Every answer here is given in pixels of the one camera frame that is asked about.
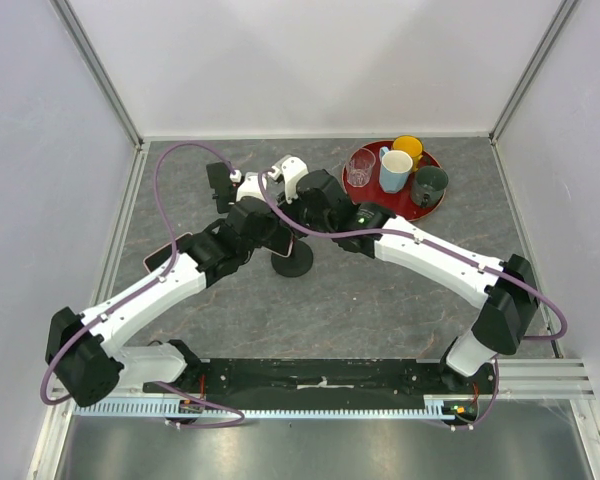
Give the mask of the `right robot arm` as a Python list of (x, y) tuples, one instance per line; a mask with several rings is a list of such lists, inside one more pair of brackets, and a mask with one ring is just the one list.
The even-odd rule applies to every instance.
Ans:
[(290, 163), (272, 178), (283, 183), (278, 206), (300, 233), (313, 231), (345, 251), (412, 270), (478, 309), (475, 322), (452, 342), (438, 368), (445, 391), (463, 392), (485, 362), (517, 352), (539, 307), (531, 293), (537, 284), (527, 259), (480, 255), (419, 229), (379, 204), (356, 204), (325, 170)]

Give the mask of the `pink phone near left edge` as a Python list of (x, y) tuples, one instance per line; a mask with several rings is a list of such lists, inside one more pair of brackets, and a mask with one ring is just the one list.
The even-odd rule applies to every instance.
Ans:
[[(177, 251), (181, 252), (185, 242), (192, 236), (191, 232), (186, 232), (176, 238)], [(168, 242), (146, 256), (143, 265), (148, 273), (155, 271), (162, 264), (167, 262), (172, 256), (172, 243)]]

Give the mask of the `pink-cased smartphone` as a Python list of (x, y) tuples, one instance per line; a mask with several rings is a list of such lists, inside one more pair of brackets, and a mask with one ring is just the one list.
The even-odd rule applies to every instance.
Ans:
[(294, 235), (285, 235), (284, 237), (280, 237), (275, 241), (273, 252), (282, 258), (288, 258), (293, 252), (293, 245)]

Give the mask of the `right aluminium frame post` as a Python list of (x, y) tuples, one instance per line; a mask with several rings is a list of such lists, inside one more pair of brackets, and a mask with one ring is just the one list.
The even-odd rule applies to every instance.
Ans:
[(579, 4), (579, 0), (562, 0), (559, 2), (556, 11), (552, 15), (549, 24), (526, 63), (521, 76), (505, 102), (493, 128), (489, 132), (489, 140), (493, 146), (497, 144), (511, 122), (514, 114), (522, 104), (522, 101)]

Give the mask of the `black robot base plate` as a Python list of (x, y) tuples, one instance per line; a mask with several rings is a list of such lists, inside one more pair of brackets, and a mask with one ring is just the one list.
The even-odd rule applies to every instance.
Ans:
[(214, 358), (186, 369), (173, 385), (236, 409), (419, 408), (427, 396), (488, 395), (494, 380), (489, 363), (464, 378), (414, 359)]

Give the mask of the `clear drinking glass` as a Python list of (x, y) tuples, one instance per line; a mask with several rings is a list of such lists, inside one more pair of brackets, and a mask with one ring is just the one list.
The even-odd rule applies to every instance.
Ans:
[(345, 167), (347, 184), (355, 188), (366, 186), (371, 180), (375, 163), (376, 157), (371, 150), (361, 148), (356, 151)]

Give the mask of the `black folding phone stand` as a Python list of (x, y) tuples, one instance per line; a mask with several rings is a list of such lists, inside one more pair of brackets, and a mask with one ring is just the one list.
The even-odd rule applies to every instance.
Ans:
[(237, 195), (237, 186), (230, 178), (229, 168), (222, 162), (216, 162), (208, 164), (206, 172), (217, 212), (228, 213)]

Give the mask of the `dark green mug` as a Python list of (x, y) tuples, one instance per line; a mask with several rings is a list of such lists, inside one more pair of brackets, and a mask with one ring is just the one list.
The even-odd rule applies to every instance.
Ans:
[(448, 184), (449, 177), (442, 168), (421, 167), (413, 178), (411, 200), (419, 208), (431, 208), (441, 200)]

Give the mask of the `black round-base phone stand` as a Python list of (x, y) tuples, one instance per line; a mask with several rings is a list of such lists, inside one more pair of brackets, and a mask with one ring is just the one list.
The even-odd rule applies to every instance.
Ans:
[(307, 274), (313, 266), (313, 251), (303, 241), (295, 241), (288, 257), (271, 254), (273, 270), (285, 278), (298, 278)]

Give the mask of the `yellow mug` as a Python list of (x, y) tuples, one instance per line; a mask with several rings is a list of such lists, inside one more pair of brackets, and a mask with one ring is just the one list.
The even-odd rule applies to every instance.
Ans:
[(411, 135), (397, 137), (393, 141), (392, 149), (408, 154), (413, 160), (412, 171), (415, 172), (418, 169), (420, 160), (424, 154), (424, 146), (419, 138)]

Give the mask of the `red round tray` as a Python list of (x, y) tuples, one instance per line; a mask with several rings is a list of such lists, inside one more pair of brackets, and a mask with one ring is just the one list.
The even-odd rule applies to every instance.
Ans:
[(356, 151), (358, 151), (361, 148), (367, 148), (367, 149), (371, 150), (375, 154), (375, 157), (376, 157), (376, 163), (373, 168), (371, 180), (366, 186), (364, 186), (362, 188), (355, 188), (355, 187), (352, 187), (347, 184), (346, 177), (345, 177), (345, 167), (349, 160), (345, 163), (345, 166), (342, 169), (342, 173), (341, 173), (342, 183), (344, 185), (346, 192), (349, 194), (349, 196), (352, 198), (352, 200), (354, 202), (356, 202), (356, 203), (364, 203), (364, 202), (377, 203), (383, 207), (386, 207), (386, 208), (394, 211), (398, 215), (405, 217), (409, 221), (416, 221), (416, 220), (426, 217), (427, 215), (429, 215), (430, 213), (435, 211), (437, 209), (437, 207), (443, 201), (446, 191), (445, 191), (443, 197), (441, 198), (441, 200), (435, 206), (433, 206), (431, 208), (419, 208), (412, 202), (411, 197), (410, 197), (414, 175), (421, 167), (436, 166), (436, 167), (441, 168), (441, 165), (433, 156), (431, 156), (428, 152), (426, 152), (424, 150), (424, 154), (423, 154), (422, 159), (420, 160), (418, 169), (415, 172), (411, 171), (404, 188), (395, 194), (385, 193), (381, 189), (380, 184), (379, 184), (379, 172), (380, 172), (379, 150), (382, 147), (388, 147), (390, 150), (392, 150), (393, 141), (394, 140), (375, 141), (372, 143), (368, 143), (356, 150)]

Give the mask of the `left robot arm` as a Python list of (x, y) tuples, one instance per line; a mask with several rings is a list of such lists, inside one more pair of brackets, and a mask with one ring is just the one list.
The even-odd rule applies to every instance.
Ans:
[(68, 398), (88, 407), (108, 396), (120, 380), (138, 373), (143, 382), (166, 382), (188, 393), (198, 367), (172, 344), (152, 355), (123, 352), (125, 343), (158, 316), (234, 274), (255, 250), (290, 255), (293, 234), (262, 200), (247, 196), (226, 217), (165, 247), (167, 258), (118, 295), (81, 313), (64, 307), (51, 318), (45, 352), (48, 372)]

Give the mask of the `light blue mug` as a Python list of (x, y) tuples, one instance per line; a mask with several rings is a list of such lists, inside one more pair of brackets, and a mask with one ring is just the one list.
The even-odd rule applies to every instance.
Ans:
[(388, 194), (398, 193), (404, 188), (413, 168), (412, 157), (401, 150), (382, 147), (379, 150), (379, 184)]

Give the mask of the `aluminium frame post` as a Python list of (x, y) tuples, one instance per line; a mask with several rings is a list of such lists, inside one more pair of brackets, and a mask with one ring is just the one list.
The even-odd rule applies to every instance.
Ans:
[(493, 128), (489, 132), (489, 140), (493, 146), (497, 144), (511, 122), (514, 114), (522, 104), (522, 101), (579, 4), (579, 0), (562, 0), (559, 2), (556, 11), (552, 15), (549, 24), (526, 63), (521, 76), (505, 102)]
[(50, 0), (49, 3), (64, 25), (124, 133), (134, 148), (139, 150), (144, 144), (143, 137), (125, 107), (71, 2), (67, 0)]

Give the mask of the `left aluminium frame post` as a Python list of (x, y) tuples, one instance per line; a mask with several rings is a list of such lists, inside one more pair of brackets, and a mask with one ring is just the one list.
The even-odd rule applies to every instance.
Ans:
[(144, 144), (143, 137), (125, 107), (71, 2), (67, 0), (50, 0), (49, 3), (64, 25), (124, 133), (134, 148), (139, 150)]

